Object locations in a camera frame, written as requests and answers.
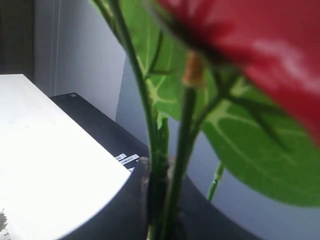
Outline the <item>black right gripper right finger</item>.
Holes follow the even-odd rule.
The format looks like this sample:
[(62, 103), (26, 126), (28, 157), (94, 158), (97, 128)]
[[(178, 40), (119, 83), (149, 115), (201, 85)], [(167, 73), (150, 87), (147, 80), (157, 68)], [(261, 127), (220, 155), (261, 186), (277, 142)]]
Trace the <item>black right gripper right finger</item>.
[(258, 240), (259, 237), (224, 215), (182, 175), (176, 215), (168, 240)]

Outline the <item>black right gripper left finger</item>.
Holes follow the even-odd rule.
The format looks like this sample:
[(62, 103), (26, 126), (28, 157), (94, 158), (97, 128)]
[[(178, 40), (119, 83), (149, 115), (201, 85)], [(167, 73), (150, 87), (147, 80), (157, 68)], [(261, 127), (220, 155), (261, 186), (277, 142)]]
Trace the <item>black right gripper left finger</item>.
[(141, 157), (129, 178), (96, 215), (63, 240), (146, 240), (150, 160)]

